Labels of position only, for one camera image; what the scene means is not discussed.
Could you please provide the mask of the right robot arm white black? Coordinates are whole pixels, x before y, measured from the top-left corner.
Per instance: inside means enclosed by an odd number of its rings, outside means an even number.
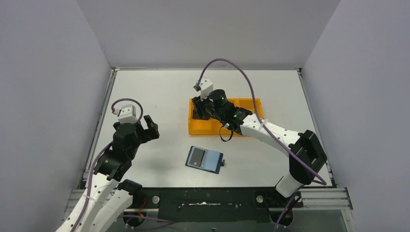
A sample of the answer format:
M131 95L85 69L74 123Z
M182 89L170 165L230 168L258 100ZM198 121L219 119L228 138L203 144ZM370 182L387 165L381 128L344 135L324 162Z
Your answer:
M288 156L289 170L275 186L285 198L311 184L327 162L316 133L297 132L270 123L255 111L230 102L222 89L211 91L205 98L194 97L191 102L196 119L215 119L231 133L255 138Z

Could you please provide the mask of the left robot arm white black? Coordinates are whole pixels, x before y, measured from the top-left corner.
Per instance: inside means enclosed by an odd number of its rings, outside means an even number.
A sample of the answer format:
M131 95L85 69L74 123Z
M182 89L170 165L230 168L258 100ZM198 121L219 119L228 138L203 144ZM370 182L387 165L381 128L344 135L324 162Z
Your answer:
M59 232L104 232L141 193L141 184L122 178L139 146L160 136L158 124L149 115L143 118L146 129L140 122L113 125L113 140L93 161L86 189Z

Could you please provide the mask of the blue leather card holder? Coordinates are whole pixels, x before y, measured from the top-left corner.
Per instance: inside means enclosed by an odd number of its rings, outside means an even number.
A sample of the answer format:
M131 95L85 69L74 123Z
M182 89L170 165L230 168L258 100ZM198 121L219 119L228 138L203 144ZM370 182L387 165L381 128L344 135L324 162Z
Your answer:
M205 151L205 155L204 155L201 167L191 166L188 164L192 150L194 148L199 148ZM223 158L223 155L224 155L223 153L215 151L215 150L209 150L209 149L205 149L205 148L201 148L197 146L191 146L188 152L185 166L198 169L201 171L205 171L205 172L219 174L220 168L225 165L225 159Z

